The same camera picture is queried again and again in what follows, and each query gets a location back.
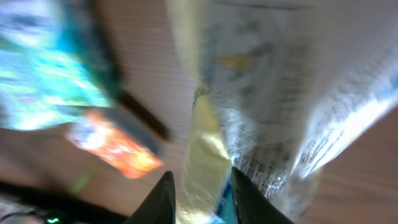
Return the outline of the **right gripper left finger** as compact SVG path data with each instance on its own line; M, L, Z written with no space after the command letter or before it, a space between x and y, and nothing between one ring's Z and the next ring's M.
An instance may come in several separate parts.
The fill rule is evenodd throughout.
M123 224L175 224L175 204L174 176L167 171Z

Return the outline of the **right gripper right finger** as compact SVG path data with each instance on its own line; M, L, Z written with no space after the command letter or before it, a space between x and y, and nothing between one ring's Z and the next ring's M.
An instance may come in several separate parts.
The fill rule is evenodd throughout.
M232 167L233 204L238 224L294 224L240 170Z

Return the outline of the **orange small snack pack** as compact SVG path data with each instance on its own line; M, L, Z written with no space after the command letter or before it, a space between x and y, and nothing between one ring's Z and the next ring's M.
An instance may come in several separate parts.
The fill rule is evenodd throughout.
M105 111L89 110L71 125L67 139L129 179L138 179L163 164L156 138L133 118L123 120Z

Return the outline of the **large white snack bag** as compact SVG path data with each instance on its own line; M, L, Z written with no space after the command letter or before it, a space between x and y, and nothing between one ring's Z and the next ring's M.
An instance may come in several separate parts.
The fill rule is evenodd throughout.
M397 106L397 1L168 1L195 78L177 223L237 223L240 170L292 222L323 166Z

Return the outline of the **small teal tissue pack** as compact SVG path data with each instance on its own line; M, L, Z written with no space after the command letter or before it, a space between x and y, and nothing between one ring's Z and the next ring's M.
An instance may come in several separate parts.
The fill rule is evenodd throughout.
M73 122L120 91L93 1L1 0L2 128Z

